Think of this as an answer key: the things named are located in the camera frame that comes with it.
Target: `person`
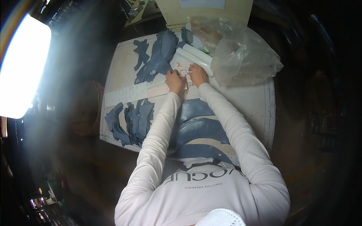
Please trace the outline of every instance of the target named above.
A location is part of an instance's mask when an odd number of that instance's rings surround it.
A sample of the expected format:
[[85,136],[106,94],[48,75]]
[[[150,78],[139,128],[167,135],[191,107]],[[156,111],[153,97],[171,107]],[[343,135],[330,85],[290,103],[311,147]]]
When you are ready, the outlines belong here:
[[[181,105],[178,94],[185,86],[185,78],[180,78],[177,71],[168,71],[165,82],[170,92],[121,193],[115,208],[115,224],[282,225],[290,199],[279,170],[244,116],[207,83],[204,70],[193,64],[189,71],[200,96],[217,116],[235,149],[241,171],[225,162],[214,164],[213,159],[197,159],[185,163],[190,169],[179,170],[160,184],[172,127]],[[207,164],[192,167],[196,162]]]

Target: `white paper strip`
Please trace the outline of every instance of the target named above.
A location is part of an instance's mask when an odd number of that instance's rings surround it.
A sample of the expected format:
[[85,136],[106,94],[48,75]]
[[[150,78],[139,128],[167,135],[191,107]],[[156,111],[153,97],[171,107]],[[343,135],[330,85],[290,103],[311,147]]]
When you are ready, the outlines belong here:
[[146,82],[143,82],[119,89],[105,94],[104,97],[105,107],[115,106],[120,102],[126,104],[128,102],[144,99],[147,98],[147,84]]

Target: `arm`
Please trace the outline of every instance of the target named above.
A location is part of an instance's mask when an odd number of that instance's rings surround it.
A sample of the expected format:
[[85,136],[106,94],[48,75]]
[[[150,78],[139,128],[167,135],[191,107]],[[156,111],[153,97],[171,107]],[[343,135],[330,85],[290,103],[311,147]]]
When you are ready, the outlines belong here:
[[166,78],[170,92],[143,141],[137,166],[118,200],[114,214],[117,225],[128,225],[135,211],[149,200],[160,185],[172,127],[181,105],[177,93],[181,90],[179,86],[184,87],[185,84],[185,79],[180,79],[176,73],[170,72]]
[[290,208],[288,189],[278,170],[270,161],[264,145],[256,138],[244,116],[219,94],[199,69],[192,70],[191,79],[218,117],[231,146],[239,158],[243,174],[249,180],[262,225],[281,225]]

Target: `blue leather piece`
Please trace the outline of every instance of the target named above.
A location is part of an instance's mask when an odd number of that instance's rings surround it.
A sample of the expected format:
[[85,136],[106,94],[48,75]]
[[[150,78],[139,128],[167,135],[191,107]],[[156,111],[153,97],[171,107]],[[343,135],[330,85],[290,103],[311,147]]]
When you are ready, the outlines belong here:
[[172,70],[168,63],[176,51],[176,36],[168,29],[161,31],[156,36],[157,40],[152,47],[151,59],[138,71],[134,84],[151,82],[157,73],[166,75],[168,70]]
[[179,43],[177,44],[177,46],[176,46],[176,49],[177,49],[177,48],[183,48],[185,44],[186,44],[186,42],[184,42],[184,41],[179,42]]
[[147,39],[143,40],[142,42],[135,40],[133,42],[134,45],[137,46],[137,48],[134,50],[135,53],[138,53],[139,57],[138,57],[138,63],[137,65],[134,67],[135,71],[139,69],[139,67],[141,66],[142,62],[145,64],[147,63],[148,59],[150,58],[147,54],[146,51],[148,49],[149,44],[147,44]]
[[168,158],[213,158],[232,164],[229,157],[222,151],[208,144],[185,144]]
[[133,104],[132,103],[127,103],[128,108],[125,108],[125,121],[127,123],[127,132],[130,136],[130,140],[131,140],[131,144],[135,144],[137,143],[136,139],[135,139],[135,135],[133,133],[133,129],[132,129],[132,125],[130,124],[130,121],[132,121],[133,118],[133,114],[132,111],[133,109]]
[[138,133],[144,137],[147,134],[147,127],[148,129],[150,129],[150,124],[147,122],[149,122],[148,116],[151,113],[152,108],[153,105],[145,105],[145,104],[139,107],[140,119],[139,119]]
[[191,140],[198,138],[211,138],[222,144],[230,144],[226,132],[218,120],[199,118],[189,120],[180,126],[174,125],[169,146],[178,150]]
[[181,29],[181,38],[185,41],[185,43],[190,43],[187,38],[187,29],[185,27]]
[[155,103],[148,99],[138,100],[136,108],[132,103],[128,103],[125,108],[125,120],[127,123],[127,132],[130,134],[132,144],[142,148],[143,140],[150,130],[150,118],[153,118]]
[[215,115],[211,108],[205,101],[200,99],[186,100],[182,103],[178,110],[175,124],[181,125],[185,121],[202,115]]
[[121,140],[122,146],[126,144],[132,144],[130,136],[124,131],[124,129],[119,125],[118,115],[123,110],[123,104],[117,104],[105,117],[108,129],[113,133],[113,138],[116,140]]

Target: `white cap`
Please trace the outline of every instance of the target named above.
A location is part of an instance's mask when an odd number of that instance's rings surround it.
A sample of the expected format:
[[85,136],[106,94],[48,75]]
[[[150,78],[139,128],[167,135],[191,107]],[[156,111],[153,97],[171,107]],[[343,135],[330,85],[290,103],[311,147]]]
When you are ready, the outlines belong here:
[[229,209],[214,209],[195,226],[246,226],[241,216]]

